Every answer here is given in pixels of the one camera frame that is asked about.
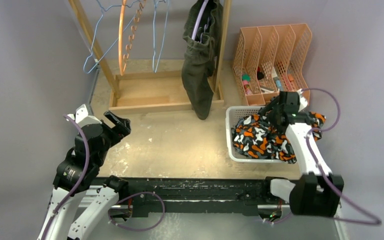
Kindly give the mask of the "orange camouflage shorts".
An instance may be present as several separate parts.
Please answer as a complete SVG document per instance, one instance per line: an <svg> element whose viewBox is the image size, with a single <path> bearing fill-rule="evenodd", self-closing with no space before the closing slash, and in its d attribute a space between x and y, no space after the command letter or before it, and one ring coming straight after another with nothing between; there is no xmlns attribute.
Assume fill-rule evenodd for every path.
<svg viewBox="0 0 384 240"><path fill-rule="evenodd" d="M322 138L321 127L326 117L317 112L301 112L293 114L292 121L285 129L275 129L262 111L240 118L231 129L233 147L237 153L248 159L280 160L287 164L298 164L297 153L291 141L286 136L289 125L305 123L311 126L306 137L306 143L311 155L319 156L316 151L316 141Z"/></svg>

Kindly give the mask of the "orange plastic hanger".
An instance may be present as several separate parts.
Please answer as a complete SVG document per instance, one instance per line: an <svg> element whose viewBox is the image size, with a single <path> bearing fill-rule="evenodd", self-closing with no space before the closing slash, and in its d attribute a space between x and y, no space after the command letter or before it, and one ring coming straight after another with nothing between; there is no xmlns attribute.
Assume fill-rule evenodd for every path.
<svg viewBox="0 0 384 240"><path fill-rule="evenodd" d="M130 21L125 21L126 9L129 8L129 6L132 7L135 3L138 3L135 14ZM146 4L147 0L135 0L131 3L131 5L128 5L126 0L122 1L118 26L118 66L119 74L121 76L125 74L127 63L133 47L133 41L136 36L138 23L141 19Z"/></svg>

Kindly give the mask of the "olive green shorts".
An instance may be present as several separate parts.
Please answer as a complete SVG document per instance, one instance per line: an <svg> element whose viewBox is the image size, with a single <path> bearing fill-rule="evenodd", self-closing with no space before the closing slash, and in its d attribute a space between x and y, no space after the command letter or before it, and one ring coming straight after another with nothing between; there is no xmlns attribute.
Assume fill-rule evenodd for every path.
<svg viewBox="0 0 384 240"><path fill-rule="evenodd" d="M223 5L219 0L208 1L197 34L192 38L202 4L203 1L198 0L190 8L183 28L186 51L181 78L192 109L200 120L205 120L209 116L214 94L208 78L216 69L216 57L220 51Z"/></svg>

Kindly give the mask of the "light blue wire hanger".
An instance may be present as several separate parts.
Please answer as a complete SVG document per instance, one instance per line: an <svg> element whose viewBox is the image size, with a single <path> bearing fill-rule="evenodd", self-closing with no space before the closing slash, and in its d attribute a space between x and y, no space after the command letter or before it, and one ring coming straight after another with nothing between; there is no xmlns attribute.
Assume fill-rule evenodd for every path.
<svg viewBox="0 0 384 240"><path fill-rule="evenodd" d="M100 46L106 58L116 57L122 1L82 0L81 3L86 8L86 16L92 26L92 43L88 45L89 55L83 64L83 72L90 74L104 61L102 56L93 53L93 47Z"/></svg>

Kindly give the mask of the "purple plastic hanger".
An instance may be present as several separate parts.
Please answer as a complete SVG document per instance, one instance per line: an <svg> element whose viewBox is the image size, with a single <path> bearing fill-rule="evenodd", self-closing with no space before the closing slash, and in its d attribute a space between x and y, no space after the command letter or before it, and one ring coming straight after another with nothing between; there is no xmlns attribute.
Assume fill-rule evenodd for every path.
<svg viewBox="0 0 384 240"><path fill-rule="evenodd" d="M203 0L202 5L201 5L201 7L199 9L198 15L197 15L195 23L194 23L193 31L192 31L192 34L191 34L191 39L192 40L196 39L198 28L199 28L201 19L203 17L203 14L204 14L204 11L205 11L205 9L207 7L208 2L209 2L209 0Z"/></svg>

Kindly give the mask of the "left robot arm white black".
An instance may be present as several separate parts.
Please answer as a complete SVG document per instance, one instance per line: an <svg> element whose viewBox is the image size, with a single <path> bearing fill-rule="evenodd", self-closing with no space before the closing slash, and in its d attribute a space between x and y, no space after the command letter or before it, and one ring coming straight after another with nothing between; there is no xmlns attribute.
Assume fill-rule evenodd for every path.
<svg viewBox="0 0 384 240"><path fill-rule="evenodd" d="M131 121L111 111L104 116L114 124L108 126L85 109L64 118L78 133L74 146L58 165L53 190L39 240L66 240L82 199L97 177L110 148L131 133Z"/></svg>

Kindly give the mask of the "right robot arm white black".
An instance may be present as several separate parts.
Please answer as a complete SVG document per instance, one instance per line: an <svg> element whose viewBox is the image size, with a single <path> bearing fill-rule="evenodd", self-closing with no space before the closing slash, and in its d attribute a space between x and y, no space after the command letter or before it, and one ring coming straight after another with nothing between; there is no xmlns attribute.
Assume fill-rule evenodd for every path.
<svg viewBox="0 0 384 240"><path fill-rule="evenodd" d="M281 91L263 109L269 122L290 142L301 176L296 183L267 177L269 185L261 189L260 196L268 204L279 198L288 202L294 215L332 218L345 183L331 171L316 145L311 119L303 111L307 106L301 90Z"/></svg>

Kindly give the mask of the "wooden clothes rack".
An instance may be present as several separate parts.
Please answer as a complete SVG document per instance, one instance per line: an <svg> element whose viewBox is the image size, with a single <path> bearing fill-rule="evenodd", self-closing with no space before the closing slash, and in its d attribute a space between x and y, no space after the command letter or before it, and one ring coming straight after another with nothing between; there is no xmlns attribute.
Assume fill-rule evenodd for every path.
<svg viewBox="0 0 384 240"><path fill-rule="evenodd" d="M157 71L157 67L154 65L151 72L126 72L137 25L146 3L145 0L138 1L136 13L127 25L124 25L126 8L133 7L135 3L128 3L123 0L119 4L119 30L118 38L114 41L114 44L118 46L120 71L119 74L115 74L105 58L106 53L103 52L96 39L98 28L91 26L80 1L69 1L85 40L90 44L89 57L95 59L92 69L100 69L111 87L108 110L116 115L192 109L192 104L186 92L180 89L181 71Z"/></svg>

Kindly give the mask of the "white plastic basket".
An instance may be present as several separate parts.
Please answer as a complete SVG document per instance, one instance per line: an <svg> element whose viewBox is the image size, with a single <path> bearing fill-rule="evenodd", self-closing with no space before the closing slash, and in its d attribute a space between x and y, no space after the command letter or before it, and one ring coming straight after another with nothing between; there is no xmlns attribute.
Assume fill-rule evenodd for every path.
<svg viewBox="0 0 384 240"><path fill-rule="evenodd" d="M271 164L280 163L280 160L275 159L253 159L247 158L244 155L236 152L233 146L233 137L231 129L238 123L239 119L256 114L260 110L260 106L231 106L226 110L225 117L225 132L226 132L226 143L229 157L236 162L240 163L258 163L258 164ZM314 158L311 155L311 151L307 145L306 137L308 136L309 130L312 127L306 123L298 122L290 124L285 135L287 139L291 141L291 145L296 152L297 163L300 167L308 169L314 164Z"/></svg>

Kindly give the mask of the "items in file organizer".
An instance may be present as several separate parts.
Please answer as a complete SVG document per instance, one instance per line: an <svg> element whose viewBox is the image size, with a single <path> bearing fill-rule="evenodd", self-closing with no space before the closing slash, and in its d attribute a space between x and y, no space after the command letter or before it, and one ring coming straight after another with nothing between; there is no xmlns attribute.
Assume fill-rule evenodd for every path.
<svg viewBox="0 0 384 240"><path fill-rule="evenodd" d="M264 73L263 69L261 67L258 67L256 70L256 79L259 85L259 89L261 93L263 94L271 94L275 92L275 89L279 91L285 91L285 90L291 90L291 87L283 87L282 83L279 79L279 76L277 75L277 71L273 67L271 69L271 74L273 75L273 78L271 81L267 78L266 74ZM254 92L251 88L251 77L246 72L246 70L243 68L241 73L241 82L244 89L244 92L246 95L253 95Z"/></svg>

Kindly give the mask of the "orange plastic file organizer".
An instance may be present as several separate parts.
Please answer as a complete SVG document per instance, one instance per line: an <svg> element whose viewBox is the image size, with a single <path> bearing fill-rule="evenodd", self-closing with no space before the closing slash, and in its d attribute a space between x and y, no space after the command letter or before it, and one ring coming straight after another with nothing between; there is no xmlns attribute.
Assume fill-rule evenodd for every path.
<svg viewBox="0 0 384 240"><path fill-rule="evenodd" d="M245 106L264 106L280 92L261 93L256 77L261 67L269 81L275 68L281 85L291 87L284 92L307 88L303 66L312 42L312 31L306 23L250 26L239 30L238 42L231 65L238 92ZM254 94L246 95L242 84L242 70L251 77Z"/></svg>

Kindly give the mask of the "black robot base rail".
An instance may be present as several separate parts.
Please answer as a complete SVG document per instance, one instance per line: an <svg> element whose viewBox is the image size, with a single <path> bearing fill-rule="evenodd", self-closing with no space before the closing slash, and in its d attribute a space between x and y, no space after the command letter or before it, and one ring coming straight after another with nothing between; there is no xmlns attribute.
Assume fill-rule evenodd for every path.
<svg viewBox="0 0 384 240"><path fill-rule="evenodd" d="M131 203L117 203L111 215L131 207L134 218L150 213L242 214L268 217L272 212L289 213L289 203L270 194L265 179L140 178L127 177Z"/></svg>

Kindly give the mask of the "aluminium frame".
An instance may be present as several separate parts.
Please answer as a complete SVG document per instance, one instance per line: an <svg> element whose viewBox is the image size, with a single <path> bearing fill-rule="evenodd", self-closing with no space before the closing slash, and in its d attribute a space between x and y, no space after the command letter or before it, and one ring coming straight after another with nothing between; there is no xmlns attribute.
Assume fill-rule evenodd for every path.
<svg viewBox="0 0 384 240"><path fill-rule="evenodd" d="M109 225L131 232L146 232L158 227L168 213L242 214L255 216L258 210L277 210L274 223L286 221L292 212L289 204L280 206L245 203L237 195L232 199L218 196L181 196L177 190L169 195L154 191L128 192L126 185L93 185L87 190L71 192L61 187L52 191L40 240L88 240L99 221L107 217Z"/></svg>

